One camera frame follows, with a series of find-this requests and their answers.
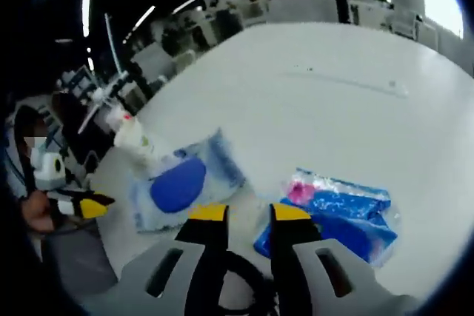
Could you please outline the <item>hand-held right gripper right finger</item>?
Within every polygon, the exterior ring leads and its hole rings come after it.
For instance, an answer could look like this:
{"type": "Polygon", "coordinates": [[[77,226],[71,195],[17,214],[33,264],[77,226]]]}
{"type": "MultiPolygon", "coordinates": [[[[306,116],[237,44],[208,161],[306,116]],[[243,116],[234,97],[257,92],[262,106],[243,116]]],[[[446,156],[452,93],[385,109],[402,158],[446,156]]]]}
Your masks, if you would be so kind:
{"type": "Polygon", "coordinates": [[[270,260],[281,315],[413,315],[418,301],[378,283],[365,260],[321,239],[311,217],[270,206],[270,260]]]}

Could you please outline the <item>person's left hand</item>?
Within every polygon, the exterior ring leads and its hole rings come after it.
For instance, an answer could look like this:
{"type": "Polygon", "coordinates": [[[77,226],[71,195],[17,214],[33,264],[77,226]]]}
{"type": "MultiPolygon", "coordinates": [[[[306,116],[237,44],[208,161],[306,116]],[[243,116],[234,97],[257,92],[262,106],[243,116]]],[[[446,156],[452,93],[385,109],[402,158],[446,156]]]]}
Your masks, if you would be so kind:
{"type": "Polygon", "coordinates": [[[27,225],[35,232],[50,233],[55,227],[50,214],[50,201],[39,190],[32,192],[21,202],[21,213],[27,225]]]}

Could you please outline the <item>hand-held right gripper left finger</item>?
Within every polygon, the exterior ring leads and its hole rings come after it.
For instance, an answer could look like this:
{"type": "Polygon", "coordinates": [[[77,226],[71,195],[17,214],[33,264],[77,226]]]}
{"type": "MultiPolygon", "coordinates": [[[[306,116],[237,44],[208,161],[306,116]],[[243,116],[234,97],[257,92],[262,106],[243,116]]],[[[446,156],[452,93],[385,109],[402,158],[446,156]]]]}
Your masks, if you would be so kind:
{"type": "Polygon", "coordinates": [[[215,315],[228,247],[225,204],[195,208],[173,240],[162,240],[123,269],[120,315],[215,315]]]}

